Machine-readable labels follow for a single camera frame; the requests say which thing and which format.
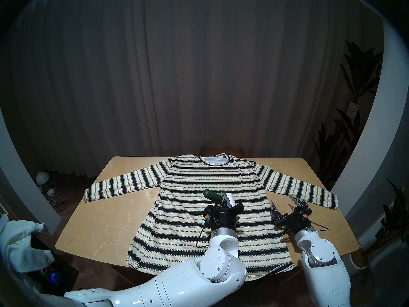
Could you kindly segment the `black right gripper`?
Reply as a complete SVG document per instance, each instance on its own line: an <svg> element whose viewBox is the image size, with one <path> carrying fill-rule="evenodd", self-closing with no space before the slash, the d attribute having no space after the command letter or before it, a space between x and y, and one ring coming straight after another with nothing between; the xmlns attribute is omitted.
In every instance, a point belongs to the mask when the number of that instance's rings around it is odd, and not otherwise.
<svg viewBox="0 0 409 307"><path fill-rule="evenodd" d="M312 214L312 210L304 208L304 200L294 196L290 196L290 198L296 206L291 214L285 213L282 215L277 210L274 202L271 201L271 217L274 218L274 226L278 228L283 227L283 235L290 232L296 235L302 230L310 230L312 226L309 216Z"/></svg>

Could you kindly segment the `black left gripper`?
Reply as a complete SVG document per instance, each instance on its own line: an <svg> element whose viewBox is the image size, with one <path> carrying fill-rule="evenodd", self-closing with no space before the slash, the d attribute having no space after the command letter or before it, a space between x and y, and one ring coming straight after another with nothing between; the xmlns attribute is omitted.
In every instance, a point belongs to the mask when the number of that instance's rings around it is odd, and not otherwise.
<svg viewBox="0 0 409 307"><path fill-rule="evenodd" d="M230 199L227 194L222 194L221 206L208 205L204 209L204 220L211 230L227 228L236 230L236 217L244 210L242 203L237 203L231 207Z"/></svg>

